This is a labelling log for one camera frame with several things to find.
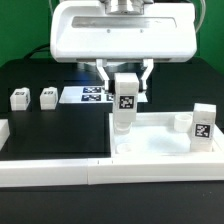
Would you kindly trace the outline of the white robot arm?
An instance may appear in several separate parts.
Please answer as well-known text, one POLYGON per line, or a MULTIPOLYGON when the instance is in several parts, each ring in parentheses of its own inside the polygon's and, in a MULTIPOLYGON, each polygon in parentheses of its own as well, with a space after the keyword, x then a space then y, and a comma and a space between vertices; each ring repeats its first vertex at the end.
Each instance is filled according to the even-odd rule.
POLYGON ((155 62, 185 62, 197 50, 195 7, 153 0, 60 0, 51 25, 50 51, 58 62, 94 62, 104 89, 109 62, 141 62, 140 87, 155 62))

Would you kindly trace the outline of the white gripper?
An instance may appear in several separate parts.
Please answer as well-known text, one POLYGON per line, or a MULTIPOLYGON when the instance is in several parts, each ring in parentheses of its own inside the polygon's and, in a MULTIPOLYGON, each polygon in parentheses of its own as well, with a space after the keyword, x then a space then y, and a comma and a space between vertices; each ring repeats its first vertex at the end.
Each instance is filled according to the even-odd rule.
POLYGON ((141 61, 139 91, 147 90, 154 60, 184 62, 197 50, 195 8, 191 3, 144 4, 143 13, 109 14, 100 0, 68 0, 55 9, 50 50, 58 62, 95 61, 106 93, 114 82, 107 61, 141 61))

